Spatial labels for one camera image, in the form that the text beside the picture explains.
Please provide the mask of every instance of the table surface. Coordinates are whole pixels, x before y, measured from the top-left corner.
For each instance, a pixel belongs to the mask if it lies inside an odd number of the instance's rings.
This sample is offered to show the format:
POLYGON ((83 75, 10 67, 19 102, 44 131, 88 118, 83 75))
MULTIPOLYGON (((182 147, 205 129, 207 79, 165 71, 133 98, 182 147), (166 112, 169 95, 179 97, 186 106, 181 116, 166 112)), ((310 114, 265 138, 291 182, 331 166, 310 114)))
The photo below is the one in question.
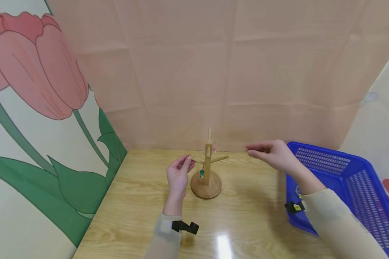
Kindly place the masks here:
MULTIPOLYGON (((165 169, 185 153, 201 151, 131 150, 74 259, 142 258, 167 198, 165 169)), ((183 220, 197 223, 197 235, 183 232, 179 258, 333 258, 315 236, 288 223, 285 175, 246 153, 219 152, 212 164, 222 179, 214 199, 197 198, 187 185, 183 220)), ((189 172, 189 183, 197 164, 189 172)))

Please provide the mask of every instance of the blue basket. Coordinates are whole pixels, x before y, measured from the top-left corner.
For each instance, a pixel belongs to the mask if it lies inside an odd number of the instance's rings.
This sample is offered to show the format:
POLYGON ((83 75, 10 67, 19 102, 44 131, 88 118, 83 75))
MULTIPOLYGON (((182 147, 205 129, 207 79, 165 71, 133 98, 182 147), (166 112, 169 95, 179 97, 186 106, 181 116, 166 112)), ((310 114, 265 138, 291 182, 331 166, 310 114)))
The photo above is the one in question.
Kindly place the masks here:
MULTIPOLYGON (((355 155, 289 142, 294 155, 344 201, 389 256, 389 198, 369 161, 355 155)), ((287 203, 300 202, 297 183, 287 175, 287 203)), ((291 225, 318 235, 304 212, 291 214, 291 225)))

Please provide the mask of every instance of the forearm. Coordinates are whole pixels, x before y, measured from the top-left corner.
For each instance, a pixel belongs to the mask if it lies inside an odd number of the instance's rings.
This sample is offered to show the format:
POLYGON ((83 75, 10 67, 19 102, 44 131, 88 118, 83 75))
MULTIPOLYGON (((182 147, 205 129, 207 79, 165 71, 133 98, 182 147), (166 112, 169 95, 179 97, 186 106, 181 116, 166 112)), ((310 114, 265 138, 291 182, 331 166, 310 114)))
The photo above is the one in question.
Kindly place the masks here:
POLYGON ((145 259, 177 259, 182 235, 174 231, 173 221, 182 220, 184 194, 169 194, 154 227, 153 239, 145 259))
POLYGON ((154 227, 153 239, 144 256, 145 259, 177 259, 182 235, 174 231, 173 221, 181 221, 181 216, 166 216, 161 213, 154 227))
POLYGON ((183 215, 183 199, 183 194, 169 194, 163 208, 164 215, 181 217, 183 215))
POLYGON ((304 195, 303 205, 313 228, 336 258, 388 258, 334 191, 325 189, 304 195))
POLYGON ((301 163, 294 171, 287 173, 299 185, 301 194, 303 195, 317 193, 318 191, 326 189, 326 186, 301 163))

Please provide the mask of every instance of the sleeve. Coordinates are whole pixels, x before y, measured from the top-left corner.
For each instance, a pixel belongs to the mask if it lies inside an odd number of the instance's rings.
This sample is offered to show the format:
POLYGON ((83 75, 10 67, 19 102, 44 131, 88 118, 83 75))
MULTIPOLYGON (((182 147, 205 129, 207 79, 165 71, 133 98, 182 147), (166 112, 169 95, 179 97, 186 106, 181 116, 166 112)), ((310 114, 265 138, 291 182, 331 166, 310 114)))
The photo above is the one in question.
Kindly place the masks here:
POLYGON ((173 221, 181 221, 181 217, 166 216, 161 213, 154 227, 153 239, 144 256, 145 259, 177 259, 179 254, 181 232, 171 228, 173 221))
POLYGON ((303 205, 310 223, 336 258, 388 258, 334 191, 325 189, 304 195, 303 205))

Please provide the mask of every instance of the wooden peg tree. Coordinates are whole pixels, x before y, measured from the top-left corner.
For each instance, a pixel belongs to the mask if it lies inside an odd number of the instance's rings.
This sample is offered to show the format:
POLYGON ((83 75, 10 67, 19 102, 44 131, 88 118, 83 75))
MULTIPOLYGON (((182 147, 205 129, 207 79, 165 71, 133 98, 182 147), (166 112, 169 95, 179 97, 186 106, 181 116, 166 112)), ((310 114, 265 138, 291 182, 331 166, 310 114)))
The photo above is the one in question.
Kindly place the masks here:
POLYGON ((213 199, 218 196, 222 190, 222 180, 218 174, 210 170, 211 163, 221 161, 229 158, 229 156, 222 156, 212 160, 213 142, 210 138, 211 127, 209 127, 209 134, 205 144, 205 160, 200 161, 192 157, 193 161, 196 161, 204 166, 203 178, 200 177, 200 171, 197 171, 190 181, 190 187, 193 193, 202 199, 213 199))

